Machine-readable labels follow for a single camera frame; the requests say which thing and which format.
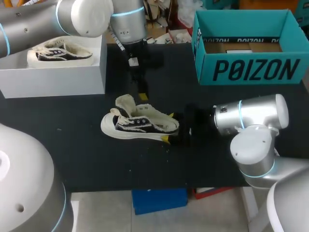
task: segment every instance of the sneaker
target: sneaker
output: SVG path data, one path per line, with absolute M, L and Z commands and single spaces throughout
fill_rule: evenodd
M 62 68 L 90 66 L 94 63 L 93 54 L 86 48 L 58 37 L 44 42 L 28 51 L 30 68 Z
M 154 139 L 165 141 L 178 132 L 179 122 L 149 104 L 136 105 L 131 95 L 116 99 L 116 107 L 104 116 L 101 130 L 116 139 Z

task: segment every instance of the black tabletop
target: black tabletop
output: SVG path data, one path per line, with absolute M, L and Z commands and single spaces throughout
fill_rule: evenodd
M 149 103 L 164 113 L 187 103 L 214 104 L 280 93 L 290 125 L 276 139 L 281 156 L 309 158 L 309 96 L 303 86 L 200 86 L 190 44 L 153 45 L 165 65 L 148 70 Z M 68 190 L 103 191 L 183 187 L 240 187 L 246 182 L 229 154 L 230 138 L 205 140 L 199 147 L 153 140 L 117 140 L 100 130 L 116 97 L 135 85 L 116 45 L 108 45 L 106 94 L 27 99 L 0 97 L 0 122 L 38 139 L 50 152 Z

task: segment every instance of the white rubber sole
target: white rubber sole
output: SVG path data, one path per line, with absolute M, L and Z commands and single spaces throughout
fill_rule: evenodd
M 119 131 L 115 129 L 115 126 L 112 122 L 114 115 L 109 113 L 104 116 L 101 121 L 101 130 L 104 134 L 115 138 L 115 139 L 153 139 L 162 141 L 162 136 L 173 135 L 173 134 L 162 134 L 162 133 L 134 133 Z

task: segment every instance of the white box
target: white box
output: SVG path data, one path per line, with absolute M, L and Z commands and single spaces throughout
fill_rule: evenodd
M 93 52 L 92 66 L 66 68 L 29 68 L 27 51 L 0 59 L 0 90 L 5 98 L 29 98 L 105 93 L 105 37 L 70 36 L 72 42 Z

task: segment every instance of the teal cardboard box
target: teal cardboard box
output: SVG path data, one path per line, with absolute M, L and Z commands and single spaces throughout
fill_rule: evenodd
M 279 43 L 282 52 L 207 54 L 207 42 Z M 197 11 L 192 34 L 201 85 L 298 84 L 309 42 L 289 10 Z
M 238 0 L 202 0 L 207 10 L 221 10 L 226 6 L 238 3 Z
M 304 27 L 309 25 L 309 0 L 299 0 L 295 18 L 299 26 Z

